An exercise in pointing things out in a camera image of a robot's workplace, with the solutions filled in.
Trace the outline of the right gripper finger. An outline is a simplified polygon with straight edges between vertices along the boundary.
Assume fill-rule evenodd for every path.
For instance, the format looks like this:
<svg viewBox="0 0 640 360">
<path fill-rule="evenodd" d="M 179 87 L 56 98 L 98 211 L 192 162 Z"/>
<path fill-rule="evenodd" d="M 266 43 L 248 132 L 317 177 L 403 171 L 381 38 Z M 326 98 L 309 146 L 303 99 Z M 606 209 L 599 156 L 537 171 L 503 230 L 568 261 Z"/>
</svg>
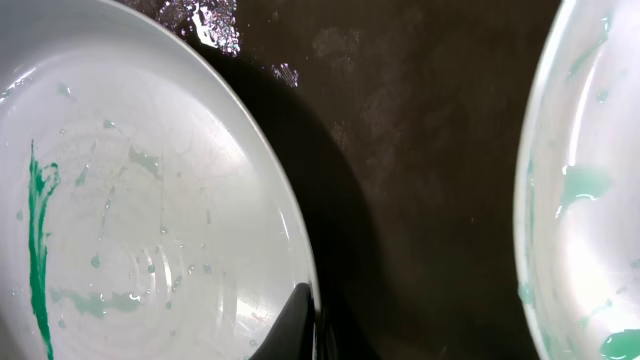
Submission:
<svg viewBox="0 0 640 360">
<path fill-rule="evenodd" d="M 307 283 L 295 286 L 251 360 L 311 360 L 315 309 Z"/>
</svg>

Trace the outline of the white plate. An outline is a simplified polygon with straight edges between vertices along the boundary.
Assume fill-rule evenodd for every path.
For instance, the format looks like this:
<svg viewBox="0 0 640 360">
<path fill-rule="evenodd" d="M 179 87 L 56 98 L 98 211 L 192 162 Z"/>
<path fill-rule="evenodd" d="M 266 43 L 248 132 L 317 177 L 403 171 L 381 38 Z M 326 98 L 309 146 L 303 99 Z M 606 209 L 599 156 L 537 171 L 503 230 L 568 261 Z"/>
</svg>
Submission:
<svg viewBox="0 0 640 360">
<path fill-rule="evenodd" d="M 639 355 L 639 0 L 564 0 L 514 183 L 518 294 L 543 359 Z"/>
<path fill-rule="evenodd" d="M 250 359 L 304 221 L 251 114 L 114 1 L 1 5 L 1 355 Z"/>
</svg>

